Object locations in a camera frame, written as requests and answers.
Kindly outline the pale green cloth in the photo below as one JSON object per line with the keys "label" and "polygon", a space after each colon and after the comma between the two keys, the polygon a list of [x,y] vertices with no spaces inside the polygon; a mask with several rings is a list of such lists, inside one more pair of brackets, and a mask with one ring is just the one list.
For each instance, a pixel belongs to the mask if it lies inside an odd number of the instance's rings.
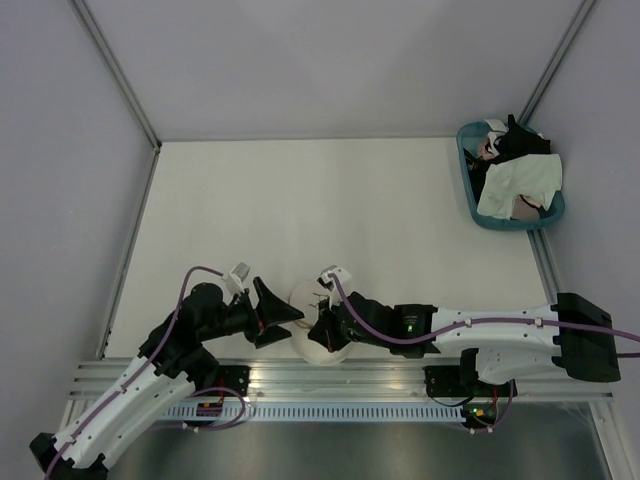
{"label": "pale green cloth", "polygon": [[517,197],[524,196],[548,210],[561,190],[563,168],[558,154],[529,154],[491,165],[485,176],[477,212],[508,220]]}

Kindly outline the round white mesh laundry bag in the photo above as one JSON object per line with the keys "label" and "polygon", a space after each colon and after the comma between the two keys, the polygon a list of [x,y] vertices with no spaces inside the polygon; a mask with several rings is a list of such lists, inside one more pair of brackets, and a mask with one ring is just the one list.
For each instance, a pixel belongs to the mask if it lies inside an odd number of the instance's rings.
{"label": "round white mesh laundry bag", "polygon": [[319,303],[325,299],[325,293],[315,280],[306,280],[298,284],[289,296],[289,304],[304,314],[290,328],[292,348],[307,363],[320,367],[338,365],[347,359],[352,349],[351,346],[346,346],[340,351],[329,352],[308,338],[311,328],[319,319]]}

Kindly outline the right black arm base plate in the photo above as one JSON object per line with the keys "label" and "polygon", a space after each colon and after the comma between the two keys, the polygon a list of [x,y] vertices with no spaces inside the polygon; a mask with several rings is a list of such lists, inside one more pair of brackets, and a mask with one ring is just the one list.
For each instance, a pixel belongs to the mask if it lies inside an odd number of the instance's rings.
{"label": "right black arm base plate", "polygon": [[473,397],[472,390],[461,380],[459,366],[425,366],[424,383],[426,394],[431,398],[467,398]]}

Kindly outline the black garment in basket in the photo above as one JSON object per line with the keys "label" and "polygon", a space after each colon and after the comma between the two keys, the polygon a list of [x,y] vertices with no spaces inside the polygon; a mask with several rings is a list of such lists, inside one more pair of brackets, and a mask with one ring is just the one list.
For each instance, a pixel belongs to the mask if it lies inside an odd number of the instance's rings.
{"label": "black garment in basket", "polygon": [[486,174],[491,166],[506,163],[529,154],[550,154],[551,141],[534,134],[517,123],[510,114],[507,123],[487,121],[490,130],[477,146],[476,153],[463,150],[471,190],[480,201]]}

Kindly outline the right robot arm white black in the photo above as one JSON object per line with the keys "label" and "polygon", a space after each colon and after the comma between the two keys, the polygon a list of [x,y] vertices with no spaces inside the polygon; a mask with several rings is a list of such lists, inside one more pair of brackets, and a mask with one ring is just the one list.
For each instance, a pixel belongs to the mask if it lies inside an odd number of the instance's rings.
{"label": "right robot arm white black", "polygon": [[385,306],[352,293],[323,300],[309,340],[331,353],[352,343],[419,359],[456,357],[459,388],[478,395],[490,385],[562,369],[575,379],[613,383],[621,378],[609,313],[575,293],[554,303],[511,312],[464,312],[433,305]]}

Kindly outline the left aluminium frame post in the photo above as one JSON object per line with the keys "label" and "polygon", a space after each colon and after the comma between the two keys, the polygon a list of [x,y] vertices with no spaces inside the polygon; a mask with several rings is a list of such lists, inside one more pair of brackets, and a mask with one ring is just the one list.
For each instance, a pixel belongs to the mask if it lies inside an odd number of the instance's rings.
{"label": "left aluminium frame post", "polygon": [[109,40],[99,25],[89,2],[85,0],[69,0],[68,5],[76,16],[79,24],[86,32],[89,41],[96,50],[101,62],[130,110],[134,120],[140,127],[152,150],[159,153],[162,142],[152,126],[144,107],[136,95],[127,75],[115,55]]}

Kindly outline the blue plastic basket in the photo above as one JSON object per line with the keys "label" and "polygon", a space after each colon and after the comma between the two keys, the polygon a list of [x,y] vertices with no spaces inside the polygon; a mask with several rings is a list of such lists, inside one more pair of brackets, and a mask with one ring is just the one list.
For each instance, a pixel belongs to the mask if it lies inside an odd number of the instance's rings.
{"label": "blue plastic basket", "polygon": [[551,142],[510,115],[462,126],[461,176],[474,222],[496,231],[540,230],[564,214],[563,169]]}

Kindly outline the beige garment in basket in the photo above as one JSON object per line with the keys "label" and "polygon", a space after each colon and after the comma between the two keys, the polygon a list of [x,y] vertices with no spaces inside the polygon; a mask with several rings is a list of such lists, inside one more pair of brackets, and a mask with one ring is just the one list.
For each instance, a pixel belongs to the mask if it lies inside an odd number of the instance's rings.
{"label": "beige garment in basket", "polygon": [[543,206],[528,197],[518,195],[514,199],[511,219],[514,221],[537,221],[546,210]]}

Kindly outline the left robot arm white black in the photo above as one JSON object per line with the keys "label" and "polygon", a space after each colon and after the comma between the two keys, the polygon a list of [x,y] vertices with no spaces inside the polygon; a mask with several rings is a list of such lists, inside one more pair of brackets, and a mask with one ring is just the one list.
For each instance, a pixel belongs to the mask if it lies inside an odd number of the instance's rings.
{"label": "left robot arm white black", "polygon": [[235,334],[257,348],[290,338],[286,324],[304,314],[253,280],[258,301],[240,289],[229,302],[220,286],[183,287],[175,309],[151,331],[138,354],[71,425],[40,433],[29,445],[47,479],[105,479],[124,451],[171,406],[192,396],[240,398],[222,381],[205,342]]}

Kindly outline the front aluminium rail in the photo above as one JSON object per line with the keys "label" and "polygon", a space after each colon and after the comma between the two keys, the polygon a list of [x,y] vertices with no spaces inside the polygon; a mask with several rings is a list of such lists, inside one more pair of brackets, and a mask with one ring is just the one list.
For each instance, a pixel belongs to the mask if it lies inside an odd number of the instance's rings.
{"label": "front aluminium rail", "polygon": [[[356,359],[329,367],[300,359],[228,359],[221,367],[249,368],[248,394],[272,401],[416,401],[426,398],[427,360]],[[518,402],[610,402],[611,387],[562,373],[516,380]]]}

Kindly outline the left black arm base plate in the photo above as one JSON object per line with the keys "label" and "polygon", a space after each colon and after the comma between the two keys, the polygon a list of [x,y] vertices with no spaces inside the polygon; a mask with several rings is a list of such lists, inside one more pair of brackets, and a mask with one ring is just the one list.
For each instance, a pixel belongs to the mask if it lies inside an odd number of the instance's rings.
{"label": "left black arm base plate", "polygon": [[245,396],[250,382],[251,368],[247,365],[221,365],[214,377],[207,379],[199,390],[225,387]]}

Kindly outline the right aluminium frame post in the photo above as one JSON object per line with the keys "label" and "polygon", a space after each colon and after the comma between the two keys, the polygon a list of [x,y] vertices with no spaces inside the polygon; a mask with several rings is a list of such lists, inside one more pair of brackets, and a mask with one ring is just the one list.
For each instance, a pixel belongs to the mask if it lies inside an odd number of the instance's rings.
{"label": "right aluminium frame post", "polygon": [[520,124],[528,125],[531,122],[571,49],[599,4],[598,0],[581,0],[579,2],[518,117]]}

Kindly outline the aluminium frame post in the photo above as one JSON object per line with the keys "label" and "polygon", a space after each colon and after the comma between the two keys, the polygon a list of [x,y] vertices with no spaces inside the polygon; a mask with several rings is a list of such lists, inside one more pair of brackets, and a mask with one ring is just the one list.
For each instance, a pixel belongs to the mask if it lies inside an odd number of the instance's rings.
{"label": "aluminium frame post", "polygon": [[531,122],[571,49],[599,4],[598,0],[581,0],[579,2],[518,117],[520,124],[528,125]]}
{"label": "aluminium frame post", "polygon": [[101,62],[130,110],[134,120],[140,127],[152,150],[159,153],[162,142],[152,126],[144,107],[136,95],[127,75],[115,55],[109,40],[99,25],[89,2],[85,0],[69,0],[68,5],[76,16],[79,24],[86,32],[89,41],[96,50]]}

